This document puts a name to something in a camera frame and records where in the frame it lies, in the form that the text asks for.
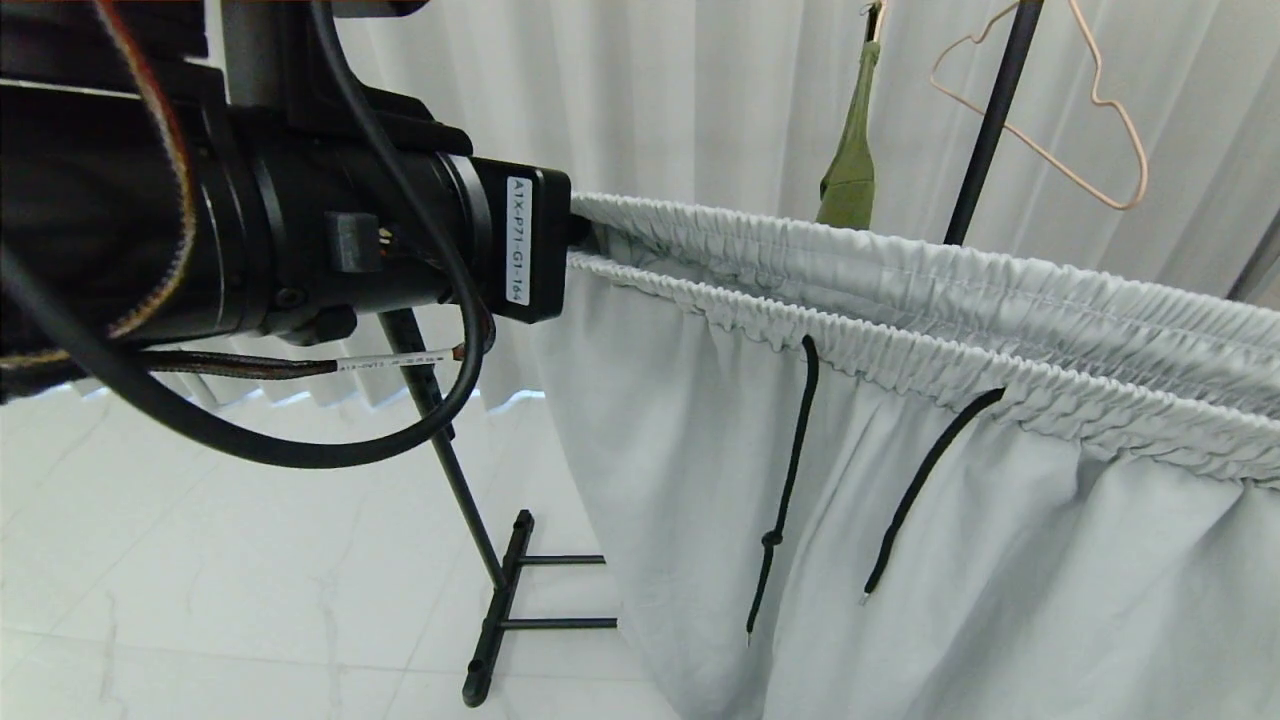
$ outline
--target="label sticker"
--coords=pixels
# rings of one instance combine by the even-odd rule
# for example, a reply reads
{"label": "label sticker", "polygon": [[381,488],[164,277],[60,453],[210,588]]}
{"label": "label sticker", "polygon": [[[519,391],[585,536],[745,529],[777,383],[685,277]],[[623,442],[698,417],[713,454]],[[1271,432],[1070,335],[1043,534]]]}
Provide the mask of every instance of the label sticker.
{"label": "label sticker", "polygon": [[507,302],[529,306],[529,269],[534,232],[534,183],[507,178]]}

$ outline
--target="drawstring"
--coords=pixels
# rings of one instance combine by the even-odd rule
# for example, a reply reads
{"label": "drawstring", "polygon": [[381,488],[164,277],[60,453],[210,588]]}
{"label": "drawstring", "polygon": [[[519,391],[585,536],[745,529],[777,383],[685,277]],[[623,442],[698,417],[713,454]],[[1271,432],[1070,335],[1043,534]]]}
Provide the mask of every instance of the drawstring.
{"label": "drawstring", "polygon": [[800,447],[804,445],[804,432],[809,427],[809,410],[813,407],[813,396],[818,391],[818,346],[813,338],[804,336],[800,341],[804,346],[805,360],[809,366],[804,382],[804,395],[800,398],[800,416],[796,419],[796,436],[791,442],[791,464],[787,466],[787,482],[782,486],[782,500],[778,501],[778,520],[773,529],[764,533],[760,544],[764,546],[764,561],[760,562],[760,580],[755,584],[755,597],[751,598],[751,612],[746,616],[746,635],[751,637],[755,628],[755,616],[760,612],[760,601],[764,600],[764,585],[769,582],[769,569],[773,566],[773,548],[782,544],[782,527],[787,521],[787,506],[791,505],[791,491],[796,484],[796,470],[800,466]]}
{"label": "drawstring", "polygon": [[906,520],[906,514],[911,510],[911,503],[915,502],[915,496],[920,495],[920,488],[924,487],[924,480],[929,479],[929,473],[933,471],[933,466],[938,464],[938,459],[946,452],[947,446],[951,441],[960,434],[960,430],[973,420],[978,413],[982,413],[987,407],[991,407],[1000,398],[1005,396],[1005,388],[989,389],[977,397],[973,402],[965,406],[964,410],[956,415],[955,420],[947,425],[947,429],[938,436],[938,439],[929,448],[929,452],[924,456],[924,461],[915,470],[915,477],[911,478],[911,484],[906,488],[906,495],[897,503],[897,511],[893,512],[893,521],[890,523],[888,529],[884,530],[884,539],[881,541],[879,557],[876,559],[876,568],[872,569],[870,577],[867,578],[867,584],[863,587],[863,598],[858,602],[859,605],[867,605],[867,598],[876,592],[876,585],[879,584],[881,575],[884,574],[884,569],[888,566],[888,556],[893,552],[893,538],[897,537],[899,528]]}

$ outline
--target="white marble floor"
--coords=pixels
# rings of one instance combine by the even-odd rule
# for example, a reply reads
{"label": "white marble floor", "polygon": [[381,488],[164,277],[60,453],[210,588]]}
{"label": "white marble floor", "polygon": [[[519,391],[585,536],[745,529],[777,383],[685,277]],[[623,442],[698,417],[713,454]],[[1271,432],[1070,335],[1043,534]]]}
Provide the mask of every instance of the white marble floor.
{"label": "white marble floor", "polygon": [[[251,398],[227,415],[315,442],[413,418]],[[499,553],[529,507],[535,552],[598,546],[545,404],[472,402],[457,450]],[[489,701],[463,671],[489,601],[434,454],[294,471],[224,457],[119,400],[0,410],[4,720],[666,719],[614,630],[508,635]],[[612,614],[603,568],[526,570],[517,612]]]}

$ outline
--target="green strap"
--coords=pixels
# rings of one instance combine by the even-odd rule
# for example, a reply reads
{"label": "green strap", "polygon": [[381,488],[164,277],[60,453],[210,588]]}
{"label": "green strap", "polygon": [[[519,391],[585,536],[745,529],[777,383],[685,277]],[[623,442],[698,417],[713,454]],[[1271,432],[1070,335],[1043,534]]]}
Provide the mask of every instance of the green strap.
{"label": "green strap", "polygon": [[822,178],[822,206],[818,222],[837,228],[867,229],[872,224],[872,205],[876,201],[876,164],[867,142],[867,108],[872,97],[872,78],[879,60],[879,42],[863,45],[861,67],[858,69],[858,87],[849,104],[845,132],[840,137],[836,156]]}

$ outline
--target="gathered fabric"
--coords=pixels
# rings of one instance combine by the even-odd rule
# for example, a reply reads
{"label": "gathered fabric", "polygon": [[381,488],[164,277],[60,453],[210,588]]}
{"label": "gathered fabric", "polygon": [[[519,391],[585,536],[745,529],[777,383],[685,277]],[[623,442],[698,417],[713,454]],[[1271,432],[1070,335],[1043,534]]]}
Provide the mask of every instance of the gathered fabric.
{"label": "gathered fabric", "polygon": [[575,211],[594,247],[539,375],[684,717],[1280,716],[1280,315],[726,210]]}

